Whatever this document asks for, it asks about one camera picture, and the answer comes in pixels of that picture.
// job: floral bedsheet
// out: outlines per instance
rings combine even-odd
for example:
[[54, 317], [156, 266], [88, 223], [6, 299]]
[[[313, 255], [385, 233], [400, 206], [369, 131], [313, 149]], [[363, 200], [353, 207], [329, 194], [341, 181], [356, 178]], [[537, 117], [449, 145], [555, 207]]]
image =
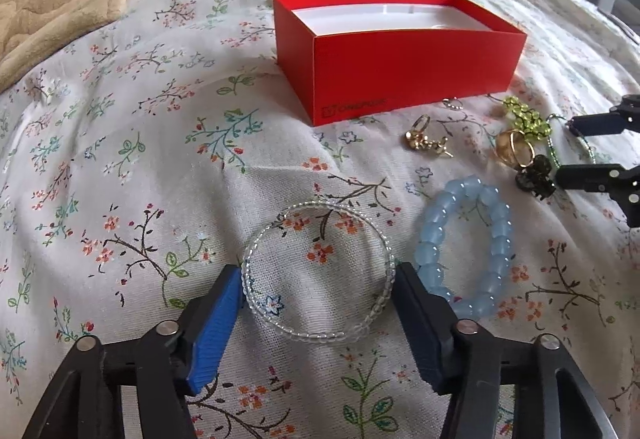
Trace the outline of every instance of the floral bedsheet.
[[[638, 48], [583, 0], [473, 1], [529, 34], [508, 93], [543, 114], [603, 112], [640, 92]], [[273, 31], [271, 0], [129, 0], [124, 18], [0, 96], [0, 436], [20, 437], [74, 340], [133, 339], [176, 317], [284, 206], [350, 202], [411, 260], [430, 197], [476, 173], [501, 189], [515, 227], [507, 286], [482, 323], [524, 341], [556, 334], [620, 437], [640, 437], [640, 248], [617, 205], [519, 191], [492, 153], [506, 94], [309, 127]], [[454, 158], [402, 145], [423, 113]], [[555, 129], [561, 158], [584, 158]], [[593, 146], [601, 162], [639, 160], [634, 134]], [[447, 226], [445, 284], [463, 296], [484, 269], [484, 221], [465, 206]], [[383, 279], [375, 240], [337, 213], [297, 214], [260, 252], [252, 289], [293, 326], [344, 327]], [[513, 416], [513, 392], [502, 396], [500, 438]], [[338, 347], [290, 343], [244, 308], [218, 379], [189, 408], [209, 439], [436, 438], [446, 404], [420, 380], [390, 304], [366, 338]], [[131, 391], [124, 406], [139, 437]]]

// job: gold jewelry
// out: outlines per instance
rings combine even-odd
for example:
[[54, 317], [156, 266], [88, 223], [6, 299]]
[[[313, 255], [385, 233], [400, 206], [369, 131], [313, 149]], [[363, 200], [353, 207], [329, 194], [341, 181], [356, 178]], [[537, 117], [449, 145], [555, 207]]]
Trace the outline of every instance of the gold jewelry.
[[535, 108], [531, 108], [514, 96], [504, 98], [502, 104], [508, 114], [513, 114], [514, 128], [520, 130], [527, 141], [540, 141], [551, 134], [551, 125], [548, 120], [545, 120]]
[[458, 98], [456, 98], [455, 96], [451, 99], [449, 98], [444, 98], [442, 100], [442, 104], [444, 106], [446, 106], [447, 108], [450, 108], [451, 110], [462, 110], [462, 101], [460, 101]]
[[[424, 124], [421, 128], [418, 128], [418, 125], [424, 120]], [[404, 134], [404, 137], [409, 145], [411, 150], [422, 150], [423, 143], [427, 140], [427, 137], [424, 135], [424, 131], [429, 126], [429, 122], [431, 121], [431, 117], [426, 114], [422, 114], [418, 119], [415, 120], [415, 123], [411, 127], [407, 133]]]
[[535, 152], [522, 130], [506, 130], [495, 138], [495, 154], [504, 164], [521, 170], [533, 163]]
[[[418, 125], [423, 121], [423, 125], [418, 128]], [[439, 141], [429, 141], [429, 136], [424, 132], [429, 126], [430, 121], [431, 117], [426, 114], [422, 114], [418, 119], [416, 119], [411, 130], [404, 134], [404, 138], [406, 139], [409, 148], [412, 150], [431, 150], [436, 155], [445, 154], [449, 157], [453, 157], [453, 154], [447, 151], [448, 139], [446, 137], [441, 138]]]

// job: oneplus box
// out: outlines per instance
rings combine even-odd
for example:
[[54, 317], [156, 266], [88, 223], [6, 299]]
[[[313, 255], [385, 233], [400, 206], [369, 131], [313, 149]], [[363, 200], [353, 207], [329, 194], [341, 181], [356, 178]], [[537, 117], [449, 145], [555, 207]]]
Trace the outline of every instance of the oneplus box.
[[278, 64], [314, 126], [501, 92], [527, 35], [469, 0], [273, 0]]

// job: light blue bead bracelet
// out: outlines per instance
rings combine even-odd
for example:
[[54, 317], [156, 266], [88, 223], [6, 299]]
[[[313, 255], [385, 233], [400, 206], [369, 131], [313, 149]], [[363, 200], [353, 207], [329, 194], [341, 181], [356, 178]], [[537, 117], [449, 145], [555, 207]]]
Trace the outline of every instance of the light blue bead bracelet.
[[[480, 199], [491, 217], [491, 256], [488, 269], [479, 282], [478, 292], [471, 300], [453, 302], [453, 292], [442, 284], [444, 270], [438, 263], [438, 246], [444, 241], [444, 226], [450, 213], [454, 213], [460, 201]], [[510, 208], [500, 200], [498, 188], [482, 184], [475, 175], [462, 180], [449, 181], [444, 191], [431, 202], [424, 214], [424, 225], [420, 230], [420, 242], [415, 248], [414, 267], [418, 277], [431, 294], [442, 296], [450, 303], [458, 318], [478, 320], [491, 314], [495, 298], [502, 289], [502, 276], [507, 273], [511, 262]]]

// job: metal screw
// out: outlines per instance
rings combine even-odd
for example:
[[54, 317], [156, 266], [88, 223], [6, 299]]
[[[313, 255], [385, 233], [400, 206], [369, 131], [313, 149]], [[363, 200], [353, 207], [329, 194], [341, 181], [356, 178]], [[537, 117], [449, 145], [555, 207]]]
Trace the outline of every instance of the metal screw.
[[560, 340], [553, 336], [553, 334], [543, 334], [540, 336], [540, 345], [550, 351], [555, 351], [560, 348]]
[[473, 320], [458, 320], [456, 329], [462, 334], [476, 334], [478, 332], [478, 324]]
[[87, 352], [95, 347], [95, 338], [93, 336], [83, 336], [76, 342], [79, 351]]
[[164, 322], [160, 322], [156, 326], [156, 333], [161, 336], [171, 336], [172, 334], [178, 332], [179, 328], [180, 326], [178, 325], [178, 322], [174, 322], [173, 320], [165, 320]]

